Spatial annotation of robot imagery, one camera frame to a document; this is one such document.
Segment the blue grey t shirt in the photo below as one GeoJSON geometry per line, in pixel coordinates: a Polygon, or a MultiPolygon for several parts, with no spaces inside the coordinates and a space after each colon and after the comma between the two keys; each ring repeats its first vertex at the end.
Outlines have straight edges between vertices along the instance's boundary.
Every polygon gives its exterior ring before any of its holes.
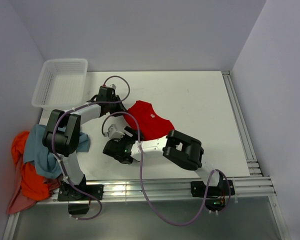
{"type": "MultiPolygon", "coordinates": [[[[43,145],[43,136],[46,130],[46,125],[35,124],[29,132],[25,142],[23,153],[23,163],[30,164],[35,168],[39,176],[47,179],[56,179],[62,174],[62,169],[52,152],[43,145]]],[[[79,133],[78,147],[75,153],[87,153],[90,149],[91,140],[84,133],[79,133]]]]}

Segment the white plastic perforated basket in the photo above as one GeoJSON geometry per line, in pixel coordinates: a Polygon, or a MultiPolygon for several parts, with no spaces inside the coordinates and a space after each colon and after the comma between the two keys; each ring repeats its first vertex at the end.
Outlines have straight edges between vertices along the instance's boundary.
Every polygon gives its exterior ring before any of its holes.
{"type": "Polygon", "coordinates": [[[32,96],[33,107],[67,110],[85,102],[88,61],[59,58],[44,62],[32,96]]]}

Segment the pink t shirt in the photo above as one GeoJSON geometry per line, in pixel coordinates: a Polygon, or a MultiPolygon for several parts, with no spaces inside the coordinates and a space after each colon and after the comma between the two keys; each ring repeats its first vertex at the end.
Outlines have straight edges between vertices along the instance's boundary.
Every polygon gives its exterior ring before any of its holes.
{"type": "Polygon", "coordinates": [[[21,170],[20,165],[17,164],[15,167],[14,176],[14,193],[8,204],[6,213],[12,215],[23,210],[29,209],[34,206],[38,201],[32,200],[22,194],[21,190],[21,170]]]}

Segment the orange t shirt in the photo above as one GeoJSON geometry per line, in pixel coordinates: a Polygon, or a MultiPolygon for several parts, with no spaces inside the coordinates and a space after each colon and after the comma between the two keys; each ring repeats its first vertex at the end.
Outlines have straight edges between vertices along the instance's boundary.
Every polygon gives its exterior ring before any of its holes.
{"type": "Polygon", "coordinates": [[[37,174],[35,167],[31,163],[25,163],[25,147],[29,137],[29,131],[19,133],[13,140],[11,155],[14,166],[19,164],[21,174],[22,194],[36,202],[48,199],[53,191],[58,189],[60,184],[56,179],[48,179],[37,174]]]}

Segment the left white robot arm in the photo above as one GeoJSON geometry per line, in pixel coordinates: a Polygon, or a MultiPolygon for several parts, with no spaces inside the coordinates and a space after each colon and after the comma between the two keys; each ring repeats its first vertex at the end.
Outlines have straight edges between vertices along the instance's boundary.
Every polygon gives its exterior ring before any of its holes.
{"type": "Polygon", "coordinates": [[[63,111],[55,109],[50,113],[42,144],[53,153],[62,172],[62,192],[76,200],[86,197],[88,188],[82,172],[77,149],[80,141],[81,126],[108,113],[116,117],[125,112],[122,100],[116,94],[116,86],[102,85],[98,94],[82,106],[63,111]]]}

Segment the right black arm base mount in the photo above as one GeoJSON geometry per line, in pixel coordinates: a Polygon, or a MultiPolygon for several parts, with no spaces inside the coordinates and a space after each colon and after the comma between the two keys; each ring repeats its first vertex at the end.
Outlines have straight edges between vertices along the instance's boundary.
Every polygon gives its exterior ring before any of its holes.
{"type": "MultiPolygon", "coordinates": [[[[235,189],[232,180],[229,181],[229,186],[230,188],[228,188],[228,185],[225,180],[223,180],[217,186],[209,186],[207,190],[205,207],[210,211],[220,211],[224,209],[224,207],[227,204],[226,196],[235,195],[235,189]]],[[[191,181],[190,187],[192,197],[204,197],[207,187],[203,181],[191,181]]]]}

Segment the red t shirt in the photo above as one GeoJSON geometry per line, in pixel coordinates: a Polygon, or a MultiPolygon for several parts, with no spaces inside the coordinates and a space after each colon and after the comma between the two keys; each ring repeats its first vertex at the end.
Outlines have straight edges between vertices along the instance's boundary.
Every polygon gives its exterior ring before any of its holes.
{"type": "Polygon", "coordinates": [[[137,100],[127,112],[138,122],[145,141],[162,138],[175,129],[169,120],[156,114],[151,103],[137,100]]]}

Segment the aluminium front rail frame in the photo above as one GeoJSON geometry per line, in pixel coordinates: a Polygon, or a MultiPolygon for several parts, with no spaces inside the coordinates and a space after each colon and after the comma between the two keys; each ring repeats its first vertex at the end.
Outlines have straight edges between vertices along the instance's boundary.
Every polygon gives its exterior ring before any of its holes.
{"type": "MultiPolygon", "coordinates": [[[[191,182],[201,181],[199,178],[166,178],[145,179],[145,191],[152,201],[194,200],[191,194],[191,182]]],[[[272,180],[269,176],[232,177],[235,195],[231,199],[235,203],[238,198],[273,197],[276,195],[272,180]]],[[[140,202],[144,195],[140,181],[133,180],[89,180],[88,187],[99,191],[102,203],[140,202]]]]}

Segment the aluminium right side rail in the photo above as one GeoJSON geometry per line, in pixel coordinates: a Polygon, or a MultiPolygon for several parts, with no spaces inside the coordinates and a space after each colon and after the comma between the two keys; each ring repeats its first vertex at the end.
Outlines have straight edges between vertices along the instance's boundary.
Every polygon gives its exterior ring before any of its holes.
{"type": "Polygon", "coordinates": [[[263,173],[257,160],[254,147],[248,132],[248,128],[246,126],[243,113],[239,104],[239,100],[234,89],[234,85],[231,79],[231,73],[230,71],[222,71],[221,74],[230,100],[230,105],[232,107],[234,119],[238,128],[241,144],[243,147],[250,175],[252,177],[262,177],[263,173]]]}

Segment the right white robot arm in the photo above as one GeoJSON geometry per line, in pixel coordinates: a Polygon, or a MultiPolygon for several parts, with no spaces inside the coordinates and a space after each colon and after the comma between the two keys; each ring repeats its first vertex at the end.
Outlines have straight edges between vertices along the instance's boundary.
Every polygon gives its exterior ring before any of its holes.
{"type": "Polygon", "coordinates": [[[126,126],[119,131],[114,124],[105,135],[109,140],[102,153],[124,165],[139,163],[139,179],[145,179],[147,163],[161,167],[170,162],[180,169],[194,172],[212,195],[219,194],[224,188],[223,177],[203,160],[202,143],[194,137],[173,129],[161,137],[146,140],[141,130],[126,126]]]}

